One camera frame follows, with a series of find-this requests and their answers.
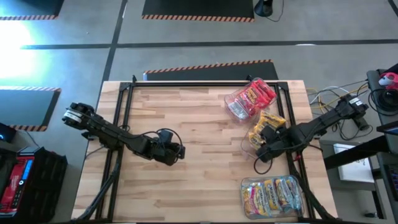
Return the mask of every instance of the concrete floor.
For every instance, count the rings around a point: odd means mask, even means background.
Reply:
[[[70,163],[54,222],[70,218],[87,147],[87,141],[65,126],[61,117],[71,102],[96,106],[109,49],[88,48],[112,42],[121,4],[122,0],[65,0],[54,21],[0,21],[0,84],[62,88],[48,130],[32,133],[40,145],[66,154]],[[387,0],[285,0],[280,22],[257,17],[253,24],[144,21],[143,4],[144,0],[127,2],[119,43],[398,39],[394,29],[398,17]],[[275,1],[274,11],[279,15],[280,1]],[[56,46],[71,44],[80,49]],[[19,50],[22,45],[48,45],[49,49]],[[396,52],[398,44],[117,49],[109,80],[130,80],[133,74],[142,80],[144,70],[271,58],[281,80],[300,79],[307,87],[322,89],[365,80],[368,70],[397,63]],[[325,96],[325,101],[332,99]],[[368,111],[367,121],[378,126],[377,114]],[[345,128],[348,134],[355,130],[352,124]],[[377,135],[373,132],[355,141]],[[322,139],[340,141],[336,133]],[[344,220],[393,223],[391,214],[389,220],[362,217],[374,210],[369,192],[333,190],[333,195]]]

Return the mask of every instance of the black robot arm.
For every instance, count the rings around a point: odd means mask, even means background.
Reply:
[[[152,131],[158,138],[145,134],[134,135],[128,130],[112,124],[94,112],[94,108],[83,103],[72,103],[63,115],[62,121],[68,126],[79,130],[87,130],[82,135],[85,138],[97,136],[100,143],[110,150],[118,150],[124,144],[135,155],[158,162],[173,165],[185,156],[185,147],[181,143],[171,142],[173,132],[169,129]]]
[[[282,127],[277,131],[267,126],[261,131],[266,143],[257,150],[256,154],[261,161],[267,162],[285,151],[301,151],[308,146],[315,135],[326,134],[327,128],[342,119],[363,117],[368,108],[357,97],[345,95],[341,97],[335,108],[308,123],[300,123],[288,129]]]

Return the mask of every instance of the butcher block tabletop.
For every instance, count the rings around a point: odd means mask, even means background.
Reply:
[[[297,124],[312,119],[304,82],[289,84]],[[120,82],[104,82],[97,113],[112,121]],[[182,138],[185,159],[173,166],[147,161],[124,149],[114,210],[114,222],[294,222],[297,218],[250,220],[243,212],[240,197],[245,177],[288,175],[285,154],[275,158],[266,175],[253,170],[254,159],[246,158],[249,149],[244,139],[250,124],[233,123],[225,111],[224,96],[239,87],[135,87],[129,114],[130,132],[140,134],[170,128]],[[123,120],[127,93],[119,122]],[[282,102],[288,114],[284,97]],[[277,103],[270,107],[277,113]],[[87,153],[99,148],[89,143]],[[326,210],[337,217],[322,153],[308,147],[303,152],[312,192]],[[83,167],[72,218],[81,215],[98,193],[103,176],[106,149],[90,155]],[[269,164],[257,163],[262,172]],[[104,204],[108,211],[110,190]]]

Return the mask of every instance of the black floor mat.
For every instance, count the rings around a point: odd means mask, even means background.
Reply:
[[[17,130],[45,131],[60,88],[0,86],[0,123]]]
[[[1,0],[0,21],[56,19],[64,0]]]
[[[148,70],[144,73],[144,79],[147,81],[245,80],[248,75],[263,80],[278,80],[272,60]]]
[[[143,19],[254,22],[252,0],[146,0]]]

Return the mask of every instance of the warning stripe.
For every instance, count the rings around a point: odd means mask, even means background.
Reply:
[[[0,90],[61,91],[61,88],[39,86],[0,86]]]
[[[230,16],[142,15],[141,18],[162,19],[162,20],[184,20],[184,21],[254,22],[254,18],[230,17]]]
[[[22,131],[45,131],[47,130],[47,126],[39,125],[9,125],[10,128],[14,128],[15,130]]]
[[[213,65],[197,65],[197,66],[189,66],[189,67],[179,67],[179,68],[166,68],[166,69],[158,69],[158,70],[146,70],[144,74],[151,73],[160,73],[160,72],[174,72],[181,70],[192,70],[192,69],[202,69],[202,68],[214,68],[214,67],[225,67],[225,66],[235,66],[235,65],[247,65],[253,63],[269,63],[273,62],[271,59],[268,60],[253,60],[247,62],[232,62],[232,63],[218,63]]]
[[[28,20],[52,20],[55,15],[33,15],[33,16],[0,16],[0,21],[28,21]]]

